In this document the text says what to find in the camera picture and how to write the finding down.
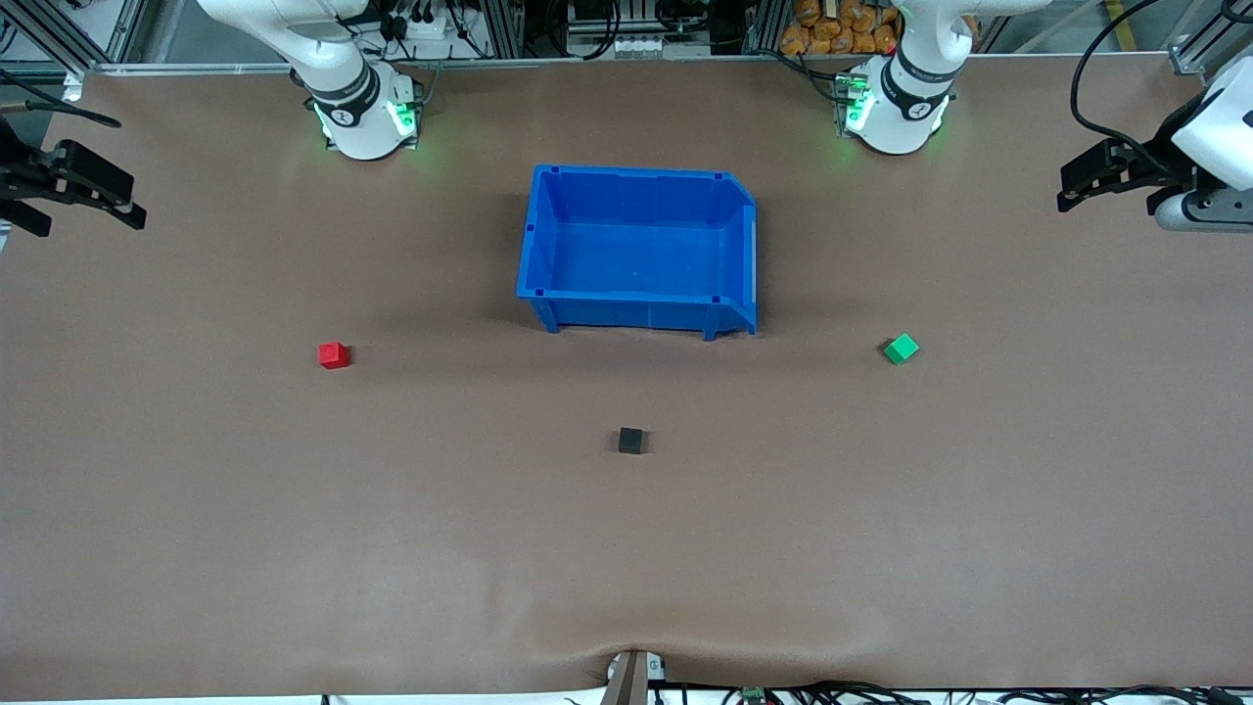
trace green cube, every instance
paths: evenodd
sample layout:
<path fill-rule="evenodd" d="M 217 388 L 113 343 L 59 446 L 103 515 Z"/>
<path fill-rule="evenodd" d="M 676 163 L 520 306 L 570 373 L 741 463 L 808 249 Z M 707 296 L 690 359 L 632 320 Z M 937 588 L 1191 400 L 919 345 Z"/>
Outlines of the green cube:
<path fill-rule="evenodd" d="M 901 337 L 897 337 L 892 342 L 887 343 L 887 347 L 883 348 L 883 354 L 887 356 L 887 359 L 891 361 L 893 366 L 900 366 L 912 358 L 917 351 L 918 343 L 913 342 L 913 338 L 910 337 L 908 333 L 902 332 Z"/>

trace brown mat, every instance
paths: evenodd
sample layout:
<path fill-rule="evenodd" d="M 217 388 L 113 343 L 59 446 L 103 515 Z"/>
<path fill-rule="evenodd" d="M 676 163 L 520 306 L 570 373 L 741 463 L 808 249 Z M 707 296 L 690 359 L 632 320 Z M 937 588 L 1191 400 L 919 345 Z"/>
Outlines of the brown mat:
<path fill-rule="evenodd" d="M 53 134 L 150 225 L 50 208 L 0 258 L 0 697 L 571 689 L 630 646 L 737 684 L 1253 680 L 1253 240 L 1055 213 L 1096 140 L 1073 64 L 974 61 L 905 159 L 772 64 L 454 73 L 380 163 L 282 76 L 90 80 L 125 129 Z M 1194 89 L 1119 56 L 1085 101 L 1148 135 Z M 538 162 L 734 172 L 761 334 L 543 332 Z"/>

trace black cable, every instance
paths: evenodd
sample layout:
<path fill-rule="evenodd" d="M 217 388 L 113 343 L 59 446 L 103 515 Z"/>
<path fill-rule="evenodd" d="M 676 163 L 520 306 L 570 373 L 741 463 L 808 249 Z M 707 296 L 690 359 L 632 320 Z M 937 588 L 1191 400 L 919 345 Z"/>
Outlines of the black cable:
<path fill-rule="evenodd" d="M 18 28 L 13 25 L 9 20 L 4 20 L 4 26 L 0 28 L 0 41 L 4 41 L 4 48 L 0 48 L 0 54 L 4 54 L 13 49 L 13 43 L 18 40 Z"/>
<path fill-rule="evenodd" d="M 1075 118 L 1075 121 L 1084 125 L 1085 128 L 1098 134 L 1113 136 L 1114 139 L 1119 139 L 1125 144 L 1130 145 L 1130 148 L 1134 149 L 1135 153 L 1139 154 L 1145 162 L 1148 162 L 1149 165 L 1153 167 L 1153 169 L 1157 170 L 1158 173 L 1169 174 L 1170 169 L 1168 169 L 1162 162 L 1159 162 L 1157 157 L 1150 154 L 1149 150 L 1143 144 L 1140 144 L 1135 139 L 1131 139 L 1130 135 L 1124 134 L 1116 129 L 1096 124 L 1085 118 L 1079 111 L 1079 80 L 1084 75 L 1084 68 L 1088 66 L 1088 60 L 1091 59 L 1093 54 L 1096 53 L 1096 48 L 1100 46 L 1100 43 L 1104 41 L 1105 38 L 1109 36 L 1118 28 L 1118 25 L 1125 23 L 1135 13 L 1139 13 L 1140 10 L 1148 8 L 1149 5 L 1154 5 L 1159 1 L 1160 0 L 1143 0 L 1143 3 L 1135 5 L 1130 10 L 1126 10 L 1121 15 L 1110 20 L 1110 23 L 1105 26 L 1105 29 L 1100 30 L 1096 34 L 1096 39 L 1094 39 L 1093 43 L 1088 45 L 1088 49 L 1085 49 L 1084 54 L 1079 58 L 1079 64 L 1075 65 L 1075 75 L 1070 79 L 1070 114 Z"/>
<path fill-rule="evenodd" d="M 1064 705 L 1066 702 L 1071 702 L 1071 700 L 1066 699 L 1063 694 L 1045 690 L 1014 690 L 996 699 L 996 701 L 1002 705 L 1015 700 L 1030 700 L 1031 702 L 1042 702 L 1045 705 Z"/>
<path fill-rule="evenodd" d="M 709 8 L 705 8 L 704 18 L 692 23 L 683 24 L 679 11 L 682 10 L 680 0 L 657 0 L 653 9 L 653 19 L 657 20 L 667 31 L 673 31 L 675 34 L 692 34 L 693 31 L 700 31 L 709 26 Z M 673 15 L 672 18 L 665 16 L 667 13 Z"/>
<path fill-rule="evenodd" d="M 836 79 L 836 74 L 828 74 L 828 73 L 816 71 L 816 70 L 811 69 L 808 66 L 808 64 L 804 63 L 804 56 L 802 56 L 802 55 L 798 54 L 797 55 L 797 60 L 793 61 L 793 60 L 788 59 L 787 56 L 784 56 L 783 54 L 779 54 L 778 51 L 776 51 L 773 49 L 754 49 L 754 50 L 749 51 L 749 54 L 751 55 L 752 54 L 761 54 L 763 56 L 772 56 L 772 58 L 774 58 L 776 60 L 778 60 L 781 64 L 783 64 L 788 69 L 791 69 L 791 70 L 793 70 L 793 71 L 803 75 L 806 79 L 808 79 L 809 85 L 813 86 L 813 89 L 818 93 L 818 95 L 822 95 L 827 100 L 831 100 L 832 103 L 836 103 L 836 104 L 841 104 L 841 105 L 848 104 L 847 99 L 838 98 L 833 93 L 828 91 L 826 88 L 822 86 L 821 81 L 832 81 L 832 80 Z M 853 685 L 858 685 L 858 686 L 865 685 L 865 686 L 868 686 L 871 684 L 853 684 Z M 882 692 L 880 692 L 880 695 L 887 695 L 888 692 L 891 692 L 891 691 L 883 690 Z"/>
<path fill-rule="evenodd" d="M 992 45 L 996 44 L 996 40 L 1000 39 L 1002 34 L 1005 34 L 1005 28 L 1010 26 L 1010 20 L 1012 20 L 1014 16 L 1015 15 L 1002 18 L 1005 21 L 1001 23 L 1001 26 L 996 28 L 996 34 L 984 40 L 984 50 L 980 51 L 980 54 L 992 53 Z"/>
<path fill-rule="evenodd" d="M 4 69 L 0 69 L 0 79 L 4 79 L 6 83 L 11 83 L 11 84 L 14 84 L 14 85 L 16 85 L 16 86 L 19 86 L 19 88 L 29 91 L 29 93 L 34 93 L 35 95 L 43 98 L 44 100 L 48 100 L 48 103 L 31 103 L 31 101 L 28 100 L 26 101 L 26 109 L 28 110 L 44 110 L 44 111 L 49 111 L 49 113 L 65 113 L 66 115 L 75 115 L 75 116 L 79 116 L 79 118 L 89 119 L 93 123 L 99 123 L 99 124 L 103 124 L 104 126 L 114 126 L 114 128 L 122 126 L 120 121 L 110 118 L 109 115 L 104 115 L 104 114 L 95 113 L 95 111 L 91 111 L 91 110 L 84 110 L 83 108 L 79 108 L 76 105 L 70 105 L 65 100 L 61 100 L 60 98 L 56 98 L 55 95 L 53 95 L 50 93 L 44 93 L 39 88 L 35 88 L 34 85 L 26 83 L 25 80 L 18 78 L 15 75 L 13 75 L 11 73 L 9 73 L 9 71 L 6 71 Z"/>
<path fill-rule="evenodd" d="M 841 695 L 848 694 L 856 695 L 857 697 L 870 702 L 888 702 L 887 700 L 875 697 L 876 695 L 881 695 L 883 697 L 891 697 L 897 705 L 928 705 L 916 697 L 910 697 L 881 685 L 865 681 L 821 681 L 804 690 L 809 691 L 809 694 L 823 692 L 831 701 L 838 700 Z"/>
<path fill-rule="evenodd" d="M 804 75 L 806 78 L 809 79 L 809 85 L 812 85 L 813 89 L 818 91 L 818 95 L 822 95 L 823 98 L 831 100 L 832 103 L 840 103 L 838 98 L 836 98 L 833 94 L 822 88 L 822 84 L 818 83 L 818 78 L 813 75 L 814 71 L 812 71 L 809 66 L 804 65 L 804 56 L 797 54 L 796 58 L 801 61 L 801 68 L 804 69 Z"/>
<path fill-rule="evenodd" d="M 1188 702 L 1188 705 L 1202 705 L 1203 702 L 1209 701 L 1209 697 L 1205 695 L 1160 685 L 1136 685 L 1123 689 L 1104 689 L 1100 697 L 1096 697 L 1094 692 L 1089 692 L 1088 701 L 1105 702 L 1111 697 L 1118 697 L 1120 695 L 1157 695 L 1160 697 L 1174 697 L 1175 700 Z"/>
<path fill-rule="evenodd" d="M 793 71 L 796 71 L 796 73 L 798 73 L 801 75 L 812 75 L 813 78 L 822 79 L 822 80 L 834 80 L 834 78 L 836 78 L 836 74 L 828 74 L 828 73 L 816 71 L 816 70 L 813 70 L 813 69 L 811 69 L 808 66 L 803 66 L 803 65 L 793 61 L 792 59 L 788 59 L 787 56 L 784 56 L 783 54 L 779 54 L 778 51 L 776 51 L 773 49 L 753 49 L 748 54 L 749 55 L 761 54 L 762 56 L 772 56 L 776 60 L 778 60 L 781 64 L 783 64 L 784 66 L 792 69 Z"/>
<path fill-rule="evenodd" d="M 1248 8 L 1244 9 L 1244 13 L 1237 13 L 1234 5 L 1235 0 L 1223 0 L 1218 5 L 1218 11 L 1223 14 L 1223 19 L 1242 25 L 1253 24 L 1253 15 L 1244 14 L 1248 11 Z"/>
<path fill-rule="evenodd" d="M 452 8 L 454 3 L 460 3 L 461 6 L 460 18 L 457 18 L 457 13 Z M 491 59 L 491 56 L 489 56 L 486 51 L 480 49 L 479 44 L 474 40 L 474 33 L 470 30 L 469 23 L 466 23 L 465 0 L 447 0 L 445 5 L 449 9 L 449 16 L 452 18 L 452 26 L 457 30 L 457 36 L 460 39 L 464 39 L 465 43 L 470 45 L 470 49 L 474 49 L 474 53 L 477 54 L 480 59 Z"/>
<path fill-rule="evenodd" d="M 569 25 L 569 19 L 566 18 L 568 9 L 566 3 L 569 0 L 549 0 L 546 11 L 544 13 L 544 30 L 548 34 L 549 41 L 556 53 L 566 59 L 574 56 L 570 54 L 565 45 L 565 41 L 558 39 L 558 30 L 561 29 L 563 23 Z M 605 14 L 605 36 L 601 38 L 600 44 L 588 55 L 580 56 L 584 61 L 590 61 L 593 59 L 599 59 L 606 51 L 613 49 L 614 43 L 618 40 L 618 33 L 621 29 L 623 13 L 621 6 L 618 5 L 618 0 L 601 0 L 601 6 Z"/>
<path fill-rule="evenodd" d="M 600 40 L 600 45 L 596 46 L 595 51 L 583 58 L 584 61 L 599 59 L 606 51 L 613 49 L 614 43 L 618 41 L 618 29 L 623 23 L 621 6 L 618 4 L 618 0 L 604 0 L 604 4 L 608 5 L 605 11 L 605 36 Z"/>

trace blue bin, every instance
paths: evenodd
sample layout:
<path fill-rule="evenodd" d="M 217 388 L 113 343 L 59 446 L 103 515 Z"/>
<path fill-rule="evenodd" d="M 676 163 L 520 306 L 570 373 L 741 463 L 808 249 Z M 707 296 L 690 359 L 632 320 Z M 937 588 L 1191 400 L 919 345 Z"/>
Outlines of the blue bin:
<path fill-rule="evenodd" d="M 563 324 L 757 332 L 757 203 L 722 172 L 535 167 L 517 296 Z"/>

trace black cube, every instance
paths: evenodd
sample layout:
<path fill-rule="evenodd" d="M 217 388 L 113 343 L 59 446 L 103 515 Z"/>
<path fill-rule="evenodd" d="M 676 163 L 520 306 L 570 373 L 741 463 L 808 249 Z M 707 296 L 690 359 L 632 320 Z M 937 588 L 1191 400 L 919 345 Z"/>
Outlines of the black cube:
<path fill-rule="evenodd" d="M 618 431 L 618 452 L 639 456 L 644 453 L 644 432 L 638 428 L 623 428 Z"/>

